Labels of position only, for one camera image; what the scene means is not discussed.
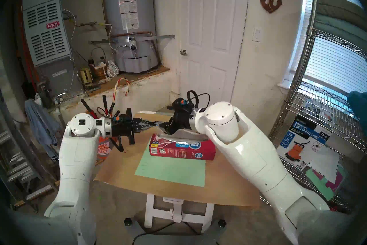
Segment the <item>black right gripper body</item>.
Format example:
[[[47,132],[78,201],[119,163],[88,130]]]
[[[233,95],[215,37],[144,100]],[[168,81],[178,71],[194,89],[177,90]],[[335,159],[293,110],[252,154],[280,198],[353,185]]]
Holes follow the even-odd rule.
[[[197,132],[194,123],[194,111],[198,109],[198,105],[197,99],[195,99],[195,103],[182,97],[173,101],[171,109],[174,110],[174,115],[169,120],[172,121],[172,130],[175,129],[177,132],[180,129],[186,129]]]

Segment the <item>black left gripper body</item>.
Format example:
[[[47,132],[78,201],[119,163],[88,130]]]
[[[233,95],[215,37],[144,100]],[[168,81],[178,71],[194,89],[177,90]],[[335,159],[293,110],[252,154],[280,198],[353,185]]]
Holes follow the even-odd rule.
[[[112,118],[112,137],[117,136],[132,136],[133,133],[142,131],[140,123],[142,118],[131,118],[129,116],[113,117]]]

